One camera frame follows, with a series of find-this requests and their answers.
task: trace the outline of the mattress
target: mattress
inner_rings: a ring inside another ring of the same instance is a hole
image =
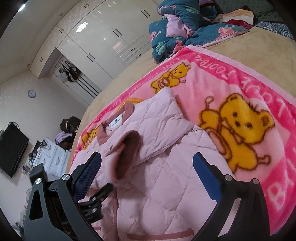
[[[272,80],[296,98],[296,43],[271,31],[253,27],[250,32],[226,40],[207,49],[230,57]],[[66,171],[77,147],[83,129],[115,97],[153,70],[152,49],[130,65],[95,98],[86,110],[69,157]]]

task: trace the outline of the black tv screen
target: black tv screen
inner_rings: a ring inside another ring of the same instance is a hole
[[[10,177],[14,175],[27,148],[29,139],[10,123],[0,136],[0,168]]]

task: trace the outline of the blue gripper pad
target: blue gripper pad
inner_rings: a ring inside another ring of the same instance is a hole
[[[73,187],[74,190],[74,201],[78,202],[80,199],[83,199],[89,190],[94,178],[96,177],[102,164],[101,154],[94,152],[88,161],[83,164],[85,165],[84,171],[78,177]]]
[[[204,185],[210,198],[219,203],[222,198],[221,184],[213,174],[210,166],[211,165],[209,165],[200,152],[193,156],[193,167],[202,181],[202,184]]]

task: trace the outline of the white tag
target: white tag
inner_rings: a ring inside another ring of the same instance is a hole
[[[116,119],[114,119],[114,120],[109,124],[109,127],[110,127],[111,129],[113,129],[113,128],[119,126],[119,125],[121,124],[121,122],[122,122],[122,117],[121,117],[121,115],[119,115]]]

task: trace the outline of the metal screw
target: metal screw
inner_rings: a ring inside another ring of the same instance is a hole
[[[256,178],[254,178],[254,179],[252,180],[252,182],[253,182],[254,184],[259,184],[259,181],[258,181],[258,179],[256,179]]]
[[[66,174],[66,175],[64,175],[64,176],[62,177],[62,179],[63,179],[64,181],[69,180],[69,178],[70,178],[70,175],[69,175],[69,174]]]
[[[39,184],[40,182],[42,182],[41,178],[37,178],[36,181],[35,181],[36,184]]]
[[[232,176],[231,175],[225,175],[225,180],[226,181],[231,181],[232,180]]]

